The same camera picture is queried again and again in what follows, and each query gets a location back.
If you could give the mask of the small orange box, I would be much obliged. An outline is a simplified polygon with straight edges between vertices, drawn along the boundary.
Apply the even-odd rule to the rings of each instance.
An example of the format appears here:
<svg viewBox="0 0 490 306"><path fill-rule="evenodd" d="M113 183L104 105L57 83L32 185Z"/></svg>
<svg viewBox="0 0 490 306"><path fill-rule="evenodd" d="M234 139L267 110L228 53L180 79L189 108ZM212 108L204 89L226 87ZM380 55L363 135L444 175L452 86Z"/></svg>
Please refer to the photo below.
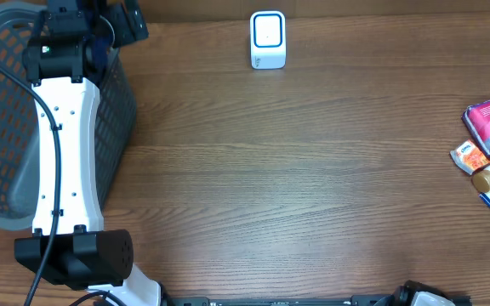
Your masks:
<svg viewBox="0 0 490 306"><path fill-rule="evenodd" d="M471 139L465 140L456 149L451 150L449 155L455 165L469 175L490 165L490 160Z"/></svg>

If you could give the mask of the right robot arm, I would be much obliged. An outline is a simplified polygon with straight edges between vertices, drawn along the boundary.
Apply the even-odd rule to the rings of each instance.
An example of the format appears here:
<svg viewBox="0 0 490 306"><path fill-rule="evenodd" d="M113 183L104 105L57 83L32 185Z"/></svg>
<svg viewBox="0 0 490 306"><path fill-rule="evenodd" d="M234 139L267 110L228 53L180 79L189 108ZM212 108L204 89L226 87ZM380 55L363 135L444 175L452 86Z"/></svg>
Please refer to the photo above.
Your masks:
<svg viewBox="0 0 490 306"><path fill-rule="evenodd" d="M455 306L442 291L417 281L408 280L392 294L390 306Z"/></svg>

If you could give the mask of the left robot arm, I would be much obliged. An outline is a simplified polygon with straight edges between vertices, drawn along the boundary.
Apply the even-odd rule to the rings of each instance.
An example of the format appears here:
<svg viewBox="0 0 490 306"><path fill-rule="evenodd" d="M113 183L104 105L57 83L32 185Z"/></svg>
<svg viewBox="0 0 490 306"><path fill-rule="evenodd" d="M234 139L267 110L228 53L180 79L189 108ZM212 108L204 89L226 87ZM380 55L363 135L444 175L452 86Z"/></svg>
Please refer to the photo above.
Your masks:
<svg viewBox="0 0 490 306"><path fill-rule="evenodd" d="M14 243L37 281L110 305L163 305L162 287L134 264L131 235L107 230L96 184L95 122L119 98L117 50L146 39L135 1L51 1L23 53L37 107L39 186L32 235Z"/></svg>

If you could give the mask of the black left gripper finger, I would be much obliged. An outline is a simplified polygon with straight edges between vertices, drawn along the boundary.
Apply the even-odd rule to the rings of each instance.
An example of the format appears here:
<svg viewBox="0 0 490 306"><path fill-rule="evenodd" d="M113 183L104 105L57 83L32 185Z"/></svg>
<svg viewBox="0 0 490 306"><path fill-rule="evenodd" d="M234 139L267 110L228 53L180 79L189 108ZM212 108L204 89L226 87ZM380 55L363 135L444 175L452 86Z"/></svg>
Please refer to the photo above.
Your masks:
<svg viewBox="0 0 490 306"><path fill-rule="evenodd" d="M133 35L133 41L137 42L145 40L149 36L147 25L143 14L141 13L138 0L125 0L125 8L127 9L127 18L130 31Z"/></svg>
<svg viewBox="0 0 490 306"><path fill-rule="evenodd" d="M104 12L114 31L114 48L124 47L135 42L134 10L131 3L109 4Z"/></svg>

